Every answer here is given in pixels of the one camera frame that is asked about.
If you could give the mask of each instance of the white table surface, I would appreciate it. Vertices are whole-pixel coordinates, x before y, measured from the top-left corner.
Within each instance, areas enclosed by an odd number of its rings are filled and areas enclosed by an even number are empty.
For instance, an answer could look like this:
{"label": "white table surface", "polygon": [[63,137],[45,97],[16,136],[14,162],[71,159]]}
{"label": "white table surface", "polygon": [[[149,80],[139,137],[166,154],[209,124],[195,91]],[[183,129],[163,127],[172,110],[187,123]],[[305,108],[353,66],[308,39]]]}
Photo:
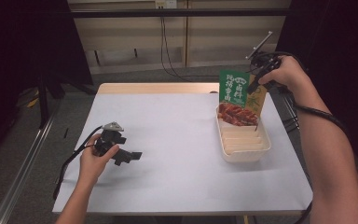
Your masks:
{"label": "white table surface", "polygon": [[[312,192],[269,94],[261,118],[271,150],[258,162],[222,157],[215,108],[218,94],[97,94],[76,148],[96,127],[118,122],[121,147],[139,161],[110,161],[89,199],[89,213],[106,215],[291,214]],[[69,165],[53,212],[60,213],[78,177]]]}

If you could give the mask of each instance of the human hand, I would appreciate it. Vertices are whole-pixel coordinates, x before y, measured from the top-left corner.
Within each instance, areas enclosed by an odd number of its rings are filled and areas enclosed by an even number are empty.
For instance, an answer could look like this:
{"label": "human hand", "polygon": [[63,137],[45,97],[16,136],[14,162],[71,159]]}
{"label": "human hand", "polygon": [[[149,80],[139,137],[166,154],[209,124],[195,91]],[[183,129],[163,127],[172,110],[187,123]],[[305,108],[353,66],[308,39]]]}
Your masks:
{"label": "human hand", "polygon": [[281,56],[281,66],[262,76],[258,83],[264,85],[271,80],[287,87],[291,92],[301,91],[307,85],[312,85],[310,78],[292,56]]}
{"label": "human hand", "polygon": [[[87,146],[93,146],[95,141],[101,137],[100,133],[94,134],[88,141]],[[93,187],[98,177],[103,172],[106,164],[118,152],[118,145],[112,146],[103,156],[93,154],[95,147],[86,147],[80,157],[80,172],[77,183]]]}

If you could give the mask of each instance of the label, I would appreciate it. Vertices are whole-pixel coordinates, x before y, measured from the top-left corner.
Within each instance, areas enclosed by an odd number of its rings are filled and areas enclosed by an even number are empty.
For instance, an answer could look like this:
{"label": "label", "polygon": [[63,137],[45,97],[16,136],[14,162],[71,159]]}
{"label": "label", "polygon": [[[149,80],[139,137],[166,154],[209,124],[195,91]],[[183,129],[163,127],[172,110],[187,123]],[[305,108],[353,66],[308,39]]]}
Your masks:
{"label": "label", "polygon": [[247,89],[254,75],[223,70],[219,78],[218,118],[237,126],[257,125],[266,99],[267,89],[258,86],[251,95]]}
{"label": "label", "polygon": [[245,107],[250,74],[223,70],[219,79],[219,101]]}

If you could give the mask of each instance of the plastic food container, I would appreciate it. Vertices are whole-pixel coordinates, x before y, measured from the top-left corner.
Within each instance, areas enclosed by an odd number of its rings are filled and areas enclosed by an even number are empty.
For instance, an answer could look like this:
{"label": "plastic food container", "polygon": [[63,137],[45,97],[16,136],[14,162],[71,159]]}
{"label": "plastic food container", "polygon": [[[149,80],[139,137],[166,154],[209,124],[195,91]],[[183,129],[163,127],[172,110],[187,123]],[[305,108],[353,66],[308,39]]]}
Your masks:
{"label": "plastic food container", "polygon": [[235,126],[218,119],[216,114],[216,123],[225,161],[259,161],[271,148],[262,119],[258,121],[257,127]]}

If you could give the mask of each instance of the black cable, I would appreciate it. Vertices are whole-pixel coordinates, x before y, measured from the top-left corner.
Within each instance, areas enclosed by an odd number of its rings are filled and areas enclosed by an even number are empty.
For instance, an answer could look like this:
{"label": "black cable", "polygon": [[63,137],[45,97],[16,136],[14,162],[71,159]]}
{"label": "black cable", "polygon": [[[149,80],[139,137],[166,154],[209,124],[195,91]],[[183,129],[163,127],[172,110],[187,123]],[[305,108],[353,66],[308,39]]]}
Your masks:
{"label": "black cable", "polygon": [[290,119],[284,119],[284,120],[282,121],[282,123],[283,123],[283,125],[284,125],[285,127],[288,127],[288,126],[292,125],[292,124],[295,123],[295,122],[298,122],[298,117],[297,117],[297,116],[294,116],[294,117],[292,117],[292,118],[290,118]]}
{"label": "black cable", "polygon": [[[161,56],[161,64],[162,64],[162,67],[164,69],[164,71],[173,76],[173,77],[179,77],[180,79],[182,79],[183,81],[187,81],[187,82],[191,82],[190,80],[186,79],[186,78],[183,78],[181,76],[179,76],[176,71],[173,69],[172,67],[172,63],[171,63],[171,57],[170,57],[170,53],[168,52],[168,44],[167,44],[167,36],[166,36],[166,33],[165,33],[165,20],[163,17],[160,18],[161,20],[161,53],[160,53],[160,56]],[[164,46],[164,41],[165,41],[165,49],[166,49],[166,52],[167,52],[167,56],[168,56],[168,61],[170,63],[170,66],[171,66],[171,69],[172,71],[174,72],[174,74],[170,73],[167,68],[165,67],[164,65],[164,62],[162,60],[162,49],[163,49],[163,46]]]}
{"label": "black cable", "polygon": [[253,216],[253,219],[254,219],[254,223],[255,223],[255,224],[258,224],[257,218],[256,218],[255,216]]}
{"label": "black cable", "polygon": [[81,152],[83,151],[86,147],[92,147],[94,145],[90,145],[90,146],[85,146],[86,143],[90,140],[90,138],[98,131],[102,128],[102,126],[96,128],[94,131],[92,131],[89,136],[86,138],[86,140],[83,142],[82,145],[80,145],[80,147],[68,158],[68,160],[66,160],[63,165],[62,165],[62,168],[61,168],[61,171],[60,171],[60,177],[59,177],[59,180],[58,180],[58,183],[57,183],[57,186],[54,190],[54,193],[53,193],[53,199],[56,200],[57,199],[57,196],[58,196],[58,193],[60,192],[60,188],[61,188],[61,184],[62,184],[62,181],[63,181],[63,176],[65,175],[65,171],[66,171],[66,168],[68,168],[68,165],[69,163]]}
{"label": "black cable", "polygon": [[292,128],[292,129],[290,129],[290,130],[288,130],[288,131],[286,131],[286,132],[287,132],[287,133],[291,133],[292,131],[294,131],[294,130],[296,130],[296,129],[298,129],[298,126],[297,126],[297,127]]}
{"label": "black cable", "polygon": [[310,205],[308,205],[304,214],[301,216],[301,218],[297,222],[295,222],[295,224],[301,224],[307,218],[307,216],[310,214],[310,210],[312,210],[312,202],[310,202]]}
{"label": "black cable", "polygon": [[273,55],[273,56],[292,56],[293,58],[295,58],[297,61],[298,61],[298,64],[301,66],[301,68],[307,72],[308,69],[304,66],[304,64],[298,59],[298,57],[292,53],[289,53],[289,52],[285,52],[285,51],[274,51],[274,52],[271,52],[271,53],[260,53],[256,56],[256,58],[259,58],[259,57],[264,57],[264,56],[268,56],[268,55]]}
{"label": "black cable", "polygon": [[347,135],[348,138],[350,138],[349,137],[349,132],[348,132],[347,128],[345,127],[345,125],[339,119],[334,117],[332,114],[326,113],[326,112],[324,112],[322,110],[318,110],[318,109],[315,109],[315,108],[310,108],[310,107],[306,107],[306,106],[303,106],[303,105],[298,105],[298,104],[296,104],[296,102],[293,103],[293,108],[296,109],[296,110],[301,110],[303,112],[318,116],[320,118],[330,120],[331,122],[336,124]]}
{"label": "black cable", "polygon": [[252,72],[254,72],[254,71],[257,70],[257,69],[260,69],[259,67],[252,68],[252,66],[254,66],[254,65],[250,63],[250,64],[249,64],[249,70],[246,71],[246,73],[252,73]]}

